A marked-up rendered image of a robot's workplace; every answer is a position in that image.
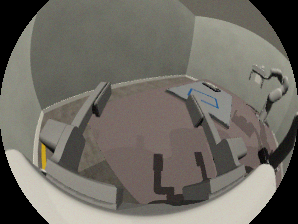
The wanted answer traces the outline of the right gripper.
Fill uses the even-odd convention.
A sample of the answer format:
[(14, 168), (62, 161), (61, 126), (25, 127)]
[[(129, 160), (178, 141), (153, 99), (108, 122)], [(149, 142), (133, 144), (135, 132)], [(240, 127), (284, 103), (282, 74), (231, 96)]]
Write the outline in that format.
[[(255, 65), (253, 64), (253, 72), (257, 72), (259, 76), (261, 77), (265, 77), (265, 71), (263, 71), (263, 69), (261, 69), (261, 67), (259, 67), (259, 65)], [(251, 77), (251, 73), (253, 72), (250, 72), (250, 77)], [(250, 77), (249, 77), (249, 80), (250, 80)]]

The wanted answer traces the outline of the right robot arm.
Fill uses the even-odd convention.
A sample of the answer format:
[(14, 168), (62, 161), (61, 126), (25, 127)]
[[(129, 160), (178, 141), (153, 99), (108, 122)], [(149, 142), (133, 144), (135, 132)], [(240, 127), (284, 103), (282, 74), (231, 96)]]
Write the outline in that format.
[[(275, 101), (278, 101), (279, 99), (281, 99), (281, 97), (283, 95), (285, 95), (285, 93), (287, 92), (287, 89), (289, 89), (289, 80), (287, 80), (287, 77), (282, 77), (282, 72), (279, 71), (279, 69), (271, 69), (270, 71), (270, 76), (269, 77), (263, 77), (263, 79), (271, 79), (271, 76), (274, 76), (274, 77), (278, 77), (278, 80), (279, 80), (279, 83), (283, 83), (282, 84), (282, 87), (281, 88), (277, 88), (275, 89), (275, 91), (269, 93), (269, 101), (270, 103), (275, 103)], [(281, 80), (283, 79), (283, 80)], [(266, 123), (266, 116), (269, 115), (269, 112), (270, 112), (270, 108), (271, 108), (271, 105), (273, 104), (270, 104), (269, 101), (267, 101), (266, 99), (266, 103), (265, 103), (265, 107), (262, 108), (262, 111), (261, 113), (259, 113), (259, 117), (258, 119), (261, 120), (261, 123), (263, 121), (263, 124)]]

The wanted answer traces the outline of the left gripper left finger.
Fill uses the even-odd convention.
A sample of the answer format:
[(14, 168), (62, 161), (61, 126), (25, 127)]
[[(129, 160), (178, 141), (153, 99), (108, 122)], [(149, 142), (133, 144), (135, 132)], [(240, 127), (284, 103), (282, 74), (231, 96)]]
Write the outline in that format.
[(101, 81), (74, 117), (72, 125), (49, 119), (40, 133), (40, 141), (53, 153), (52, 157), (48, 157), (45, 165), (47, 179), (60, 186), (65, 192), (90, 204), (117, 210), (124, 197), (122, 186), (88, 179), (78, 175), (77, 172), (85, 147), (82, 133), (93, 113), (96, 117), (101, 116), (110, 95), (112, 95), (110, 83)]

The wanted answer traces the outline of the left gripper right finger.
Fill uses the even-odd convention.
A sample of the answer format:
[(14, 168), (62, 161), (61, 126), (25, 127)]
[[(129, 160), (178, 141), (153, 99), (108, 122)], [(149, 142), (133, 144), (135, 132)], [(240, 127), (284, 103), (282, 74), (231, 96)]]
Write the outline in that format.
[(221, 140), (212, 117), (197, 95), (190, 93), (185, 105), (188, 108), (193, 127), (198, 128), (202, 125), (204, 128), (210, 151), (213, 153), (214, 164), (216, 164), (217, 176), (201, 181), (201, 183), (184, 186), (182, 196), (184, 196), (184, 200), (210, 200), (245, 179), (245, 165), (239, 164), (238, 160), (246, 156), (246, 145), (243, 143), (242, 137)]

